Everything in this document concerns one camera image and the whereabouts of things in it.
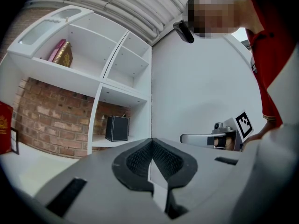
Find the hand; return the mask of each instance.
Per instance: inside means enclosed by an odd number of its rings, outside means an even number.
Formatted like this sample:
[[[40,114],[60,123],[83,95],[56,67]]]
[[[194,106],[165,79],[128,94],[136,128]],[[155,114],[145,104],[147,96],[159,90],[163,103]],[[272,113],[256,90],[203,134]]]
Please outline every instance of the hand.
[[[214,145],[217,147],[219,143],[218,138],[214,139]],[[225,143],[225,150],[231,150],[233,151],[235,148],[235,141],[231,137],[226,138],[226,143]]]
[[[255,135],[252,135],[250,136],[248,139],[246,139],[246,141],[243,143],[243,151],[246,147],[246,145],[251,142],[251,141],[254,141],[254,140],[260,140],[262,138],[262,135],[261,134],[255,134]]]

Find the book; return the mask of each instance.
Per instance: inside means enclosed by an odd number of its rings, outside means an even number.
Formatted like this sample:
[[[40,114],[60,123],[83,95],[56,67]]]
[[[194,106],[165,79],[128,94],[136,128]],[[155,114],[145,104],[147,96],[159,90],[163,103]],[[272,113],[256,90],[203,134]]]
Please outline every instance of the book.
[[[0,101],[0,154],[11,151],[11,120],[13,108]]]
[[[53,63],[70,67],[72,61],[73,55],[71,53],[71,44],[69,42],[65,42],[56,54]]]
[[[57,43],[57,45],[55,46],[54,50],[52,51],[52,53],[48,59],[49,62],[52,62],[54,60],[55,56],[57,55],[57,52],[64,45],[65,42],[66,42],[65,39],[61,39],[60,42]]]

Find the red book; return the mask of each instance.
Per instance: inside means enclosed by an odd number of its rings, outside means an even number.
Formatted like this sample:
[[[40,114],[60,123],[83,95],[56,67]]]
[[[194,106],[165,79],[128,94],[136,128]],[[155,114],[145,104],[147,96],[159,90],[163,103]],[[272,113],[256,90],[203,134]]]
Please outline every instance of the red book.
[[[11,119],[13,108],[0,101],[0,154],[11,151]]]
[[[54,50],[52,51],[50,58],[48,59],[48,62],[52,62],[53,59],[55,58],[57,52],[60,50],[60,48],[63,46],[63,44],[66,42],[65,39],[61,39],[60,42],[58,42],[58,44],[56,45],[56,47],[54,48]]]

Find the white shelving unit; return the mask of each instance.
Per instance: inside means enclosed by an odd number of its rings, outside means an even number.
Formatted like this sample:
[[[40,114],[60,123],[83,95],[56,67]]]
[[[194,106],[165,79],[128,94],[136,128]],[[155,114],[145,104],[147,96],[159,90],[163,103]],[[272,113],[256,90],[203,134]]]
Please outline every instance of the white shelving unit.
[[[104,79],[126,90],[151,96],[151,47],[148,44],[128,32],[111,63]]]
[[[71,43],[69,68],[47,61],[61,39]],[[23,75],[95,97],[88,154],[92,147],[115,147],[151,135],[151,47],[94,11],[67,6],[33,23],[8,48],[0,73],[9,70],[12,74],[0,80],[0,85],[10,84],[0,92],[0,100],[9,105]],[[128,141],[93,135],[99,101],[131,109]]]

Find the ceiling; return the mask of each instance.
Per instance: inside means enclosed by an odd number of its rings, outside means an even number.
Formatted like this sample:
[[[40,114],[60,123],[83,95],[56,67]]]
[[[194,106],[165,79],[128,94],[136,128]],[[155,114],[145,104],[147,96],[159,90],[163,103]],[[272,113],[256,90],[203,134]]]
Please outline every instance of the ceiling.
[[[154,45],[181,20],[188,0],[28,0],[25,7],[76,5],[94,10]]]

